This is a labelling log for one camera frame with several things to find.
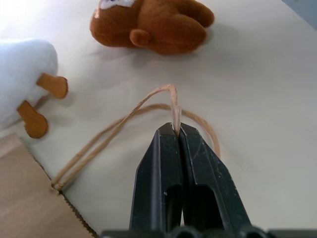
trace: brown paper bag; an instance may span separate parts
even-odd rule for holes
[[[0,139],[0,237],[92,238],[17,135]]]

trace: white stuffed animal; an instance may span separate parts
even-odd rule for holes
[[[48,93],[62,99],[67,80],[56,77],[57,53],[44,40],[0,41],[0,129],[22,118],[30,137],[48,131],[45,117],[33,108]]]

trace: jute string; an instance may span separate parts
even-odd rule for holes
[[[170,98],[171,98],[171,106],[167,104],[153,104],[146,107],[141,108],[141,106],[153,95],[163,92],[169,91]],[[192,119],[196,123],[198,123],[204,130],[209,134],[213,142],[213,148],[215,153],[220,158],[220,145],[217,139],[217,136],[213,130],[213,128],[208,124],[200,116],[186,110],[180,110],[178,103],[177,103],[177,91],[174,85],[168,84],[163,87],[155,89],[151,92],[148,96],[146,96],[139,104],[125,117],[115,121],[113,124],[109,125],[103,131],[99,132],[94,138],[92,138],[88,144],[81,149],[65,166],[64,168],[56,175],[55,178],[52,179],[52,187],[57,191],[61,191],[63,187],[70,182],[93,158],[95,158],[103,149],[105,149],[108,144],[113,140],[113,138],[122,130],[124,125],[135,115],[141,115],[156,109],[163,109],[167,111],[172,111],[173,117],[173,128],[176,135],[179,135],[180,132],[180,114]],[[79,161],[91,147],[93,147],[97,141],[107,132],[112,131],[110,136],[108,136],[99,146],[97,146],[90,154],[84,158],[83,160]]]

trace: orange felt foot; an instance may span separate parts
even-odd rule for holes
[[[41,138],[49,128],[46,118],[39,114],[28,101],[24,101],[17,109],[25,125],[25,130],[32,138]]]
[[[67,79],[64,77],[54,77],[43,73],[37,85],[47,90],[53,97],[63,99],[68,92]]]

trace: table surface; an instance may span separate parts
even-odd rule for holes
[[[89,32],[98,0],[0,0],[1,37],[52,42],[70,88],[39,109],[50,122],[43,139],[21,122],[0,136],[16,132],[53,177],[93,135],[174,83],[180,105],[214,127],[253,224],[317,228],[317,32],[281,0],[202,2],[216,17],[207,42],[164,57],[99,45]],[[161,102],[167,93],[150,100]],[[128,228],[136,168],[168,121],[168,112],[131,121],[67,189],[97,232]]]

